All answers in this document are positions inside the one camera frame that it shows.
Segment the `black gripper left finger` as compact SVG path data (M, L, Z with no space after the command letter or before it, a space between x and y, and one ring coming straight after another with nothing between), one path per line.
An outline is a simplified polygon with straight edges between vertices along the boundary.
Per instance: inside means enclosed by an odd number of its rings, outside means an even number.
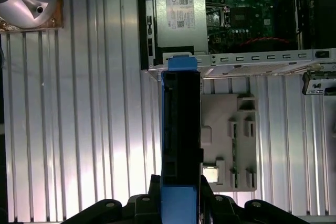
M63 223L161 223L159 208L160 176L152 175L148 193L130 197L125 206L115 199L104 199Z

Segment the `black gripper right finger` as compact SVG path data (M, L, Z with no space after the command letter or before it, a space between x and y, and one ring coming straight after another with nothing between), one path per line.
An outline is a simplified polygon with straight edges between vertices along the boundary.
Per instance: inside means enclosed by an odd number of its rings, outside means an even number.
M238 206L227 196L215 195L201 176L201 213L205 223L291 223L291 214L262 200L247 201Z

